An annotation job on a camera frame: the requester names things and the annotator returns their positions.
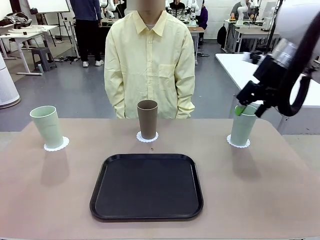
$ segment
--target shirt pocket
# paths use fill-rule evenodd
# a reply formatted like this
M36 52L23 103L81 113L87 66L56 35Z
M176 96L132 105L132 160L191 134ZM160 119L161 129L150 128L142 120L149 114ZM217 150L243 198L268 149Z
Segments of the shirt pocket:
M175 69L175 64L159 65L159 88L161 90L175 86Z

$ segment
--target person in gray shirt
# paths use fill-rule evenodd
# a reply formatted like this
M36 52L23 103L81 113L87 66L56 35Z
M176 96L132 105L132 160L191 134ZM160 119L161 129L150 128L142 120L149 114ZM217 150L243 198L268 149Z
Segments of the person in gray shirt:
M250 8L249 0L245 0L245 3L247 5L247 7L248 7L248 11L243 13L243 15L244 15L243 19L246 20L246 19L249 19L249 17L250 17L250 19L253 19L255 15L254 15L254 12L252 11L252 9ZM236 19L236 20L238 19L238 17L239 17L238 8L239 7L241 7L241 3L240 2L236 3L234 5L234 7L232 8L232 11L231 11L231 14L230 14L232 19Z

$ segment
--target cup rim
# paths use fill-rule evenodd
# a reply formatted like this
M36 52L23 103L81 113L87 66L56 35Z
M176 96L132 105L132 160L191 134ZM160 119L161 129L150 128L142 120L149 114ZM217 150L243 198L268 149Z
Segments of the cup rim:
M50 108L53 108L54 111L48 115L44 115L44 116L32 116L32 112L35 111L35 110L38 110L38 109L41 109L41 108L46 108L46 107L50 107ZM29 113L30 117L32 118L35 118L35 119L39 119L39 118L45 118L45 117L48 117L52 114L54 114L55 112L57 111L56 107L55 106L50 106L50 105L46 105L46 106L38 106L36 107L35 109L32 109L31 112Z
M255 106L252 106L252 105L248 105L248 106L246 106L246 108L247 108L247 107L251 107L251 108L254 108L255 110L258 110ZM252 114L252 115L250 114L250 115L249 115L249 114L241 113L241 115L247 116L247 117L253 117L253 116L255 116L256 114Z
M153 107L153 108L149 108L149 109L145 109L145 108L141 108L141 107L139 107L139 103L144 102L144 101L151 101L151 102L154 102L154 103L156 103L156 106L155 106L155 107ZM156 109L156 108L158 107L158 103L157 103L156 101L154 101L154 100L146 99L146 100L141 100L140 102L138 102L138 104L137 104L136 106L137 106L137 108L138 108L138 109L140 109L140 110L150 111L150 110L154 110L154 109Z

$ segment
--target white shoe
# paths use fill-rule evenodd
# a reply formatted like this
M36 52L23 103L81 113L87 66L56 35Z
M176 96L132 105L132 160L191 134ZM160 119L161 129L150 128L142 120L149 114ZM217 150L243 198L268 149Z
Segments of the white shoe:
M105 62L104 62L103 60L95 61L95 65L96 65L97 67L103 65L104 63L105 63Z

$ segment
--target tray rim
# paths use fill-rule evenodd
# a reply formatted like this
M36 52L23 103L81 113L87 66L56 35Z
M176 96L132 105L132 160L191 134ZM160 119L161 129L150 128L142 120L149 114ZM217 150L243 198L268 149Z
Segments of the tray rim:
M163 156L172 156L177 159L185 159L190 162L191 169L192 169L192 175L193 175L193 182L195 185L195 192L196 192L196 197L198 201L198 208L196 211L192 214L185 215L185 216L175 216L175 217L104 217L100 215L97 210L96 210L96 201L99 195L100 187L101 187L101 182L104 179L104 172L107 169L107 165L113 161L116 161L121 158L121 156L132 156L135 158L138 158L139 156L151 156L152 158L164 158ZM199 176L198 176L198 171L197 171L197 166L196 163L192 160L187 155L180 154L180 153L119 153L119 154L114 154L112 156L109 156L106 160L103 161L101 169L99 171L99 175L97 177L92 196L90 199L89 203L89 208L92 213L92 215L97 218L100 221L174 221L174 220L190 220L192 218L195 218L203 209L204 207L204 199L202 195L202 190L199 182Z

